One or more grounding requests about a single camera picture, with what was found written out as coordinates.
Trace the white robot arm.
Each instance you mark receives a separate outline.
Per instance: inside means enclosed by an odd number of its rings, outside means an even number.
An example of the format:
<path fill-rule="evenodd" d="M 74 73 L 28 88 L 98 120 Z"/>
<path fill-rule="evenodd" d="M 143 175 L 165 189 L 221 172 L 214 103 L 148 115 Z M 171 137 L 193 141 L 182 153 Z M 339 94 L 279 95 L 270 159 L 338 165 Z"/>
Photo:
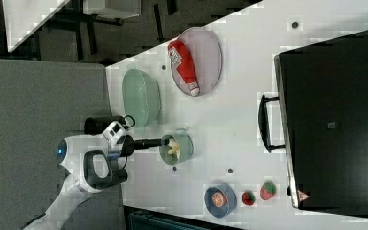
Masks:
<path fill-rule="evenodd" d="M 102 134 L 64 138 L 57 147 L 57 162 L 69 174 L 49 208 L 21 230 L 60 230 L 78 206 L 127 181 L 127 170 L 113 168 L 112 160 L 129 157 L 135 150 L 167 144 L 163 138 L 134 140 L 129 135 L 121 141 L 110 141 Z"/>

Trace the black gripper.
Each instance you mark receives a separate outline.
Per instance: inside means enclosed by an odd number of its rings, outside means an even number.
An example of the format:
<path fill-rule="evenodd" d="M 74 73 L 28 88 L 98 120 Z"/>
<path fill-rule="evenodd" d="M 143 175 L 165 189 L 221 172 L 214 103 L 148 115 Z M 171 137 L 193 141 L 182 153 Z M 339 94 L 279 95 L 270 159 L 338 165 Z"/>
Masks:
<path fill-rule="evenodd" d="M 152 147 L 159 147 L 160 139 L 138 139 L 134 140 L 132 136 L 127 135 L 121 149 L 122 157 L 131 156 L 136 150 L 145 150 Z"/>

